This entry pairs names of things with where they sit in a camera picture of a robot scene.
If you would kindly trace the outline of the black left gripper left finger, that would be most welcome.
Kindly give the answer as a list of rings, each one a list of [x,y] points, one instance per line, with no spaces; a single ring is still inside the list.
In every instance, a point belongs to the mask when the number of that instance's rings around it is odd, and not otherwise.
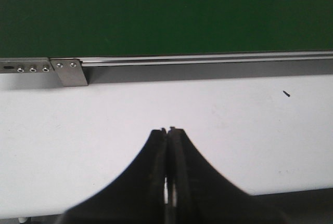
[[[152,130],[111,184],[62,214],[58,223],[164,223],[166,131]]]

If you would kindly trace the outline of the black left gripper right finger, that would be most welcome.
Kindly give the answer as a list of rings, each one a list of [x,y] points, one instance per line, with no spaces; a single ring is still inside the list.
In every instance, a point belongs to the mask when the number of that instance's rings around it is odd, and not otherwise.
[[[166,140],[168,200],[174,223],[284,223],[281,212],[221,175],[184,130],[172,127]]]

